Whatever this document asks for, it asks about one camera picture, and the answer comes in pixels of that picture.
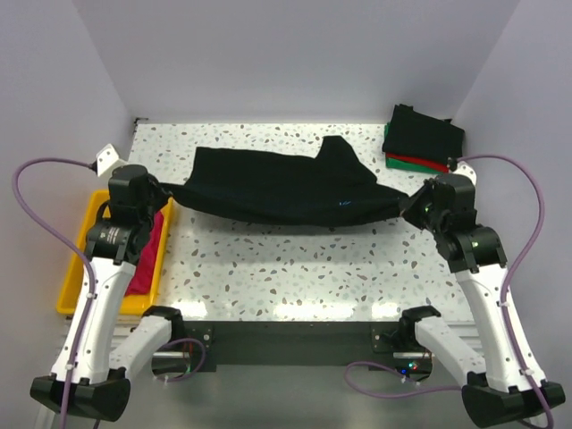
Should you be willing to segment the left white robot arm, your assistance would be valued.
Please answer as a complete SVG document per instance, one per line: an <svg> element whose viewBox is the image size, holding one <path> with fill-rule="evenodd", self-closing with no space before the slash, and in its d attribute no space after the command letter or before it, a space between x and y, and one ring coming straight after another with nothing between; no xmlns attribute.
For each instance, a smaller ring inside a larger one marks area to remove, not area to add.
<svg viewBox="0 0 572 429"><path fill-rule="evenodd" d="M80 252L83 281L62 351L50 374L30 387L31 398L59 414L62 423L68 416L117 421L132 379L161 347L176 350L185 340L181 311L152 306L135 330L112 346L124 294L169 195L137 164L115 169L108 190Z"/></svg>

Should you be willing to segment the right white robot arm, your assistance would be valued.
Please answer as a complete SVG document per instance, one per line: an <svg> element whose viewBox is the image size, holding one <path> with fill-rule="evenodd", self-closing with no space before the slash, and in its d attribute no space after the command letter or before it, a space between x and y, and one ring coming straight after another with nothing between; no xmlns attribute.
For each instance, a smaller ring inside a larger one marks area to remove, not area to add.
<svg viewBox="0 0 572 429"><path fill-rule="evenodd" d="M473 423L490 428L546 414L566 395L530 350L505 283L509 270L501 239L478 224L476 215L475 185L455 173L426 180L401 205L406 222L433 235L467 299L482 351L461 340L431 306L404 311L398 339L404 349L432 352L458 383Z"/></svg>

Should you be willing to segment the red pink t shirt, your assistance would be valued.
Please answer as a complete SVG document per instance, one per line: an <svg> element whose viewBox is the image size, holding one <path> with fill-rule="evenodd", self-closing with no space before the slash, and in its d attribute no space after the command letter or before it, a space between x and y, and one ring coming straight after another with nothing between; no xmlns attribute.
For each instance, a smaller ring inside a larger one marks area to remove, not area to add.
<svg viewBox="0 0 572 429"><path fill-rule="evenodd" d="M154 227L147 245L143 248L136 272L125 292L126 296L146 295L151 290L156 259L164 225L164 215L159 212L155 215Z"/></svg>

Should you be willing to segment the yellow plastic bin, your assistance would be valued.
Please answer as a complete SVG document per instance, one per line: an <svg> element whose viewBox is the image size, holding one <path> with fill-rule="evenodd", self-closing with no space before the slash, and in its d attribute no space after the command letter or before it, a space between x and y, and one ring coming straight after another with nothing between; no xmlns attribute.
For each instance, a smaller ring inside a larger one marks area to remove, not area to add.
<svg viewBox="0 0 572 429"><path fill-rule="evenodd" d="M108 199L109 192L107 190L96 190L92 193L88 202L87 210L83 216L76 246L83 250L85 248L86 234L88 229L93 226L97 218L97 210ZM163 273L164 256L166 253L166 245L169 238L169 231L172 224L172 217L175 212L174 200L169 199L166 206L161 211L164 215L164 225L162 229L156 266L153 275L151 290L146 295L126 296L122 300L120 308L121 315L142 315L149 307L156 303L159 295L160 281ZM73 254L68 264L67 272L60 289L59 297L56 304L56 311L62 315L73 315L77 306L77 299L80 295L80 289L83 283L84 265L80 258Z"/></svg>

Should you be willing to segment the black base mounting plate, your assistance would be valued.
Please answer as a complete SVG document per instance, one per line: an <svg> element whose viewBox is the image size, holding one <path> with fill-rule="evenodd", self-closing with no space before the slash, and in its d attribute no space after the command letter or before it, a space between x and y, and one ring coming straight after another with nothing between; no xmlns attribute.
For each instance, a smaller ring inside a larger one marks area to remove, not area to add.
<svg viewBox="0 0 572 429"><path fill-rule="evenodd" d="M205 372L218 366L346 366L370 361L406 376L433 370L429 352L402 342L397 322L186 322L175 329L177 344L155 353L157 374L195 368L206 350Z"/></svg>

